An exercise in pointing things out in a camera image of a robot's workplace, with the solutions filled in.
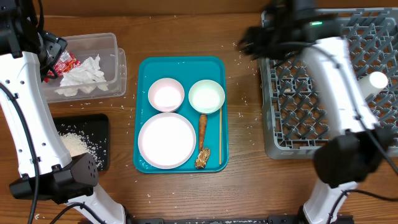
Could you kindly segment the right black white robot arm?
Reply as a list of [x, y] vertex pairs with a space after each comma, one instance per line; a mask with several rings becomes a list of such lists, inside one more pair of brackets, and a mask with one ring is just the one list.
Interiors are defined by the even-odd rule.
[[238, 47], [254, 59], [286, 61], [297, 52], [320, 92], [330, 127], [330, 140], [315, 151], [318, 176], [310, 198], [298, 214], [269, 217], [269, 223], [352, 223], [338, 210], [358, 184], [388, 160], [394, 132], [379, 125], [354, 74], [348, 42], [338, 18], [320, 14], [313, 1], [272, 1], [270, 20], [250, 27]]

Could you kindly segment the pale green bowl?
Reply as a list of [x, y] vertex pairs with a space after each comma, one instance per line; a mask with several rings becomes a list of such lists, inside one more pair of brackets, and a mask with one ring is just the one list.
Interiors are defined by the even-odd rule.
[[213, 80], [200, 80], [190, 88], [188, 99], [197, 112], [212, 114], [223, 106], [226, 93], [219, 83]]

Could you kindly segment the pile of white rice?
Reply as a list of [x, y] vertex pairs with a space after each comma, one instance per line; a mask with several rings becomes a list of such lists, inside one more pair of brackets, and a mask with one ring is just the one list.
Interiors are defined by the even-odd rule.
[[95, 134], [94, 131], [84, 131], [76, 124], [56, 125], [58, 135], [69, 150], [72, 157], [89, 153], [95, 160], [99, 171], [109, 167], [108, 139], [103, 134]]

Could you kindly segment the white napkin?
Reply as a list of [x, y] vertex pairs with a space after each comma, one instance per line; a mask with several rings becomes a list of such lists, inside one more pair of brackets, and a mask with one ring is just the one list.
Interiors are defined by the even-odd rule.
[[92, 83], [106, 82], [104, 72], [100, 70], [100, 56], [89, 57], [81, 65], [71, 69], [63, 75], [60, 86], [72, 86], [71, 88], [55, 90], [59, 95], [75, 96], [78, 90], [89, 94], [95, 88], [108, 91], [107, 84], [90, 86]]

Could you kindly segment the red snack wrapper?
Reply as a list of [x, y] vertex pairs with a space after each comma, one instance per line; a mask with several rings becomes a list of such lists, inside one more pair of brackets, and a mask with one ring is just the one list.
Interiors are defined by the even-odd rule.
[[64, 51], [56, 64], [47, 72], [44, 81], [48, 83], [50, 79], [56, 79], [63, 76], [64, 73], [81, 65], [81, 62], [69, 51]]

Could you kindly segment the white plastic cup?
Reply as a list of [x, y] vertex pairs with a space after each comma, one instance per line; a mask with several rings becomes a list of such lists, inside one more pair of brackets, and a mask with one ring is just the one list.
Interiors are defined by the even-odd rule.
[[364, 98], [378, 95], [388, 85], [388, 78], [382, 72], [372, 72], [358, 80], [361, 93]]

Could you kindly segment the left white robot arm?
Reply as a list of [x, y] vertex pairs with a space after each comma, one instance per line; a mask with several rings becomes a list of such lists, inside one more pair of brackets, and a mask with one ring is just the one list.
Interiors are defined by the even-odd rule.
[[63, 144], [42, 81], [57, 78], [56, 62], [67, 41], [44, 30], [42, 7], [1, 1], [1, 108], [17, 152], [17, 199], [52, 200], [93, 223], [132, 223], [133, 218], [100, 186], [90, 154], [71, 156]]

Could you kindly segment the large pink plate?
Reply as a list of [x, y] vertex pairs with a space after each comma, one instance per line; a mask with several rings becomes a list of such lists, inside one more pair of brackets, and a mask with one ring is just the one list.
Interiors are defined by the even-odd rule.
[[143, 159], [158, 169], [174, 169], [186, 163], [196, 143], [191, 122], [177, 113], [159, 113], [148, 119], [137, 140]]

